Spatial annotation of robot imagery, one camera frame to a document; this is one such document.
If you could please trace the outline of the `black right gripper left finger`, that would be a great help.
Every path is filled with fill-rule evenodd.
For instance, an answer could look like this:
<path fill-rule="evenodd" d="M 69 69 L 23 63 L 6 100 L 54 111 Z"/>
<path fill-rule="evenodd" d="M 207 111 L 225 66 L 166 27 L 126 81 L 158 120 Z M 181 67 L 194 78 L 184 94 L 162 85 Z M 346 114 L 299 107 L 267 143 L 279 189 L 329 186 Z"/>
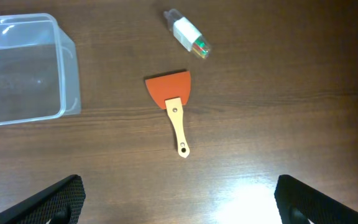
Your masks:
<path fill-rule="evenodd" d="M 0 213 L 0 223 L 77 224 L 85 202 L 83 181 L 73 174 Z"/>

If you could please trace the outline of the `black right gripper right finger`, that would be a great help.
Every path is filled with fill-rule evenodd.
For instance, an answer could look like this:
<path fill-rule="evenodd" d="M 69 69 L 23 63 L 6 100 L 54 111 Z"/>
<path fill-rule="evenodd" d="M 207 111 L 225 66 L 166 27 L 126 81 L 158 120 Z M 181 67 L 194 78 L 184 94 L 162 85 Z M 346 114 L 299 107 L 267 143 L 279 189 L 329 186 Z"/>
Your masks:
<path fill-rule="evenodd" d="M 274 196 L 284 224 L 358 224 L 357 211 L 290 175 L 278 177 Z"/>

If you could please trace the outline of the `clear plastic container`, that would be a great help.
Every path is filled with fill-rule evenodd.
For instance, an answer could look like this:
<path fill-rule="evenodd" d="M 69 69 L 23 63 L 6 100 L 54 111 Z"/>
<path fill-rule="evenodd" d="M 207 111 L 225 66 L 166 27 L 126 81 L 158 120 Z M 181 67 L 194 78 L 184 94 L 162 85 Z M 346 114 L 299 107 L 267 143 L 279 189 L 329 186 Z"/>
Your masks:
<path fill-rule="evenodd" d="M 76 46 L 57 20 L 0 16 L 0 126 L 80 112 Z"/>

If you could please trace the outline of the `orange scraper with wooden handle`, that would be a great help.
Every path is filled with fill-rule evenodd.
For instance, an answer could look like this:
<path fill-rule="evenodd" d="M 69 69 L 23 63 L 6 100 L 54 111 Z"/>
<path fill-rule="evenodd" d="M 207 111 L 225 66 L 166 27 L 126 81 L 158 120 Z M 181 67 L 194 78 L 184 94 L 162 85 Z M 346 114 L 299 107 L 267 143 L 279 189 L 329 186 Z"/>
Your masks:
<path fill-rule="evenodd" d="M 178 155 L 187 158 L 190 147 L 183 126 L 183 106 L 191 93 L 191 73 L 184 71 L 146 78 L 145 85 L 156 105 L 167 112 L 175 132 Z"/>

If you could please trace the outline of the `clear box of coloured bits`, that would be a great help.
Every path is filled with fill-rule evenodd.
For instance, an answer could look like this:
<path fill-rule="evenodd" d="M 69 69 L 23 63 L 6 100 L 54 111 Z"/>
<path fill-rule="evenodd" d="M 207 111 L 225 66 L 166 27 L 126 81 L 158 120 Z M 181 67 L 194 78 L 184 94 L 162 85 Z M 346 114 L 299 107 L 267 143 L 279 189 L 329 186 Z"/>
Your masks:
<path fill-rule="evenodd" d="M 211 46 L 203 34 L 177 9 L 170 9 L 163 13 L 168 28 L 174 38 L 188 51 L 197 57 L 206 59 Z"/>

